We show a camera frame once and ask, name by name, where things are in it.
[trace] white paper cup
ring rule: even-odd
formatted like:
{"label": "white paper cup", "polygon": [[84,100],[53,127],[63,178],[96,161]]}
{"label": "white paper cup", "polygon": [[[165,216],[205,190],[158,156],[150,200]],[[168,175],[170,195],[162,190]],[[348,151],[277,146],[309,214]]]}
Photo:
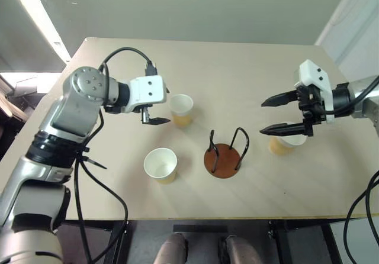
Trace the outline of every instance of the white paper cup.
{"label": "white paper cup", "polygon": [[143,169],[147,175],[160,183],[168,184],[176,176],[178,159],[175,153],[166,148],[152,150],[144,159]]}
{"label": "white paper cup", "polygon": [[194,101],[186,94],[177,94],[170,99],[170,110],[173,121],[178,127],[185,127],[192,123],[191,112]]}
{"label": "white paper cup", "polygon": [[293,135],[278,137],[273,136],[269,142],[269,151],[277,155],[283,156],[285,154],[291,153],[295,147],[301,146],[307,140],[305,135]]}

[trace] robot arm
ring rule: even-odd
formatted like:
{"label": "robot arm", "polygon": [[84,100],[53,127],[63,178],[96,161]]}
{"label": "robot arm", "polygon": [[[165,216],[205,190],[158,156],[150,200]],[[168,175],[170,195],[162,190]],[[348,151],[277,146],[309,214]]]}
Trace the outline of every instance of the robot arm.
{"label": "robot arm", "polygon": [[76,69],[1,195],[0,262],[60,263],[62,253],[52,231],[65,219],[70,199],[63,184],[78,153],[86,151],[101,106],[115,114],[141,112],[143,124],[159,125],[169,120],[151,119],[148,107],[165,101],[166,85],[159,75],[119,83],[92,67]]}
{"label": "robot arm", "polygon": [[303,134],[313,136],[313,125],[322,121],[332,123],[337,117],[351,115],[354,118],[369,118],[379,136],[379,79],[375,77],[350,83],[342,83],[332,89],[327,73],[306,60],[296,72],[296,90],[274,95],[263,107],[276,107],[298,101],[303,122],[298,124],[280,123],[261,130],[262,134],[290,136]]}

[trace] table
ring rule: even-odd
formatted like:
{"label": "table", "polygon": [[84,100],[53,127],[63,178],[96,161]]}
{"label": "table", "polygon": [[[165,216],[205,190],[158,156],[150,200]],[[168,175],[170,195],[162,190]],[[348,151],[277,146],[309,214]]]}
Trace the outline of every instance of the table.
{"label": "table", "polygon": [[[315,126],[314,137],[284,157],[271,154],[270,138],[259,133],[270,124],[301,121],[297,103],[260,105],[273,94],[294,89],[294,71],[304,60],[324,68],[333,87],[345,81],[318,46],[86,38],[1,161],[0,188],[62,94],[64,79],[77,67],[98,67],[107,54],[123,46],[142,50],[156,63],[171,95],[188,94],[195,102],[194,122],[185,129],[173,123],[142,125],[140,114],[105,114],[105,127],[91,141],[89,156],[108,169],[89,168],[124,198],[131,219],[339,218],[346,216],[376,171],[378,138],[367,119],[345,117]],[[132,52],[120,53],[109,62],[110,75],[118,80],[143,76],[144,64]],[[150,114],[169,118],[168,104],[155,105]],[[203,164],[210,131],[215,130],[216,143],[230,143],[237,127],[248,132],[249,151],[234,177],[217,179]],[[239,152],[244,142],[243,136],[237,137]],[[143,171],[144,157],[157,147],[168,147],[178,157],[178,175],[169,185]],[[72,181],[67,185],[73,192]],[[121,205],[83,173],[80,189],[86,219],[123,218]],[[371,211],[379,213],[379,202],[371,203]],[[354,216],[363,213],[361,204]],[[71,198],[68,219],[76,218]]]}

